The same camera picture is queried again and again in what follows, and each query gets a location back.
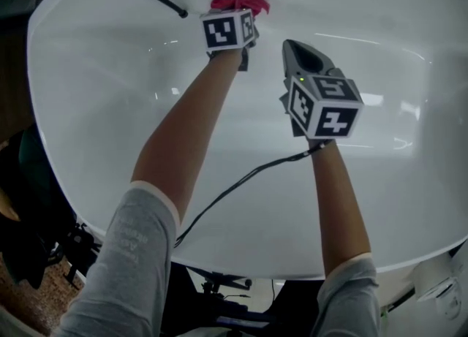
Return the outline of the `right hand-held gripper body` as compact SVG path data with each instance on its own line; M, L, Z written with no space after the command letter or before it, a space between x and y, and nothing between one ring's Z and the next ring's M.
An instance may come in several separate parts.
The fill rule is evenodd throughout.
M309 140L340 139L352 134L364 103L353 80L340 69L323 74L287 74L280 97L293 135Z

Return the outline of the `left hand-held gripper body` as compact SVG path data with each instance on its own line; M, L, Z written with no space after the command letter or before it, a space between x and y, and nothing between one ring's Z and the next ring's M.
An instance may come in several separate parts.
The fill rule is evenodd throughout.
M259 32L251 9L211 10L200 16L210 60L225 50L241 50L239 72L249 68L249 50L256 45Z

